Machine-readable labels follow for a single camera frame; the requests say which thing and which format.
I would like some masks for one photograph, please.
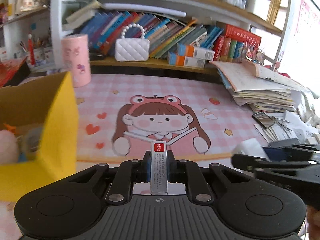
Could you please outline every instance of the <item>gray case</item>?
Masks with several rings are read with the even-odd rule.
[[[68,240],[248,240],[225,226],[209,206],[195,205],[186,195],[133,195],[124,205],[110,206],[87,232]],[[283,240],[300,240],[296,234]],[[24,236],[21,240],[35,240]]]

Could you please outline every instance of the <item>black phone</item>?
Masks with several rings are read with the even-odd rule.
[[[258,112],[252,115],[253,119],[256,120],[263,128],[269,128],[270,126],[275,124],[266,113]]]

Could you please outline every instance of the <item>cartoon book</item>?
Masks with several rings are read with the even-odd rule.
[[[193,146],[193,139],[198,136],[197,128],[191,128],[170,139],[167,142],[167,150],[172,150],[176,159],[179,159],[179,156],[199,154]],[[152,135],[145,137],[132,132],[124,132],[124,137],[130,141],[130,157],[141,156],[141,153],[150,151],[151,143],[158,140],[150,138]]]

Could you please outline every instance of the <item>cartoon pigtail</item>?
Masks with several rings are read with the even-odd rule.
[[[116,121],[116,131],[112,137],[112,142],[114,143],[118,138],[123,137],[123,133],[127,132],[127,126],[122,121],[122,117],[129,112],[132,104],[127,104],[121,107],[118,112],[117,121]]]
[[[207,142],[207,145],[208,145],[208,149],[210,148],[211,146],[211,141],[208,137],[208,135],[205,133],[205,131],[201,128],[200,124],[199,124],[199,121],[198,121],[198,118],[195,114],[195,112],[192,110],[191,107],[189,106],[186,106],[186,105],[181,105],[186,111],[188,114],[190,114],[193,118],[193,122],[189,124],[189,129],[192,129],[194,127],[197,128],[198,130],[198,134],[201,138],[203,138],[206,142]]]

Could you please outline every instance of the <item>metal screw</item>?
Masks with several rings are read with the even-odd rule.
[[[196,196],[197,201],[208,202],[211,200],[211,196],[208,194],[199,194]]]
[[[119,202],[123,199],[124,197],[121,194],[112,194],[109,196],[109,200],[112,202]]]

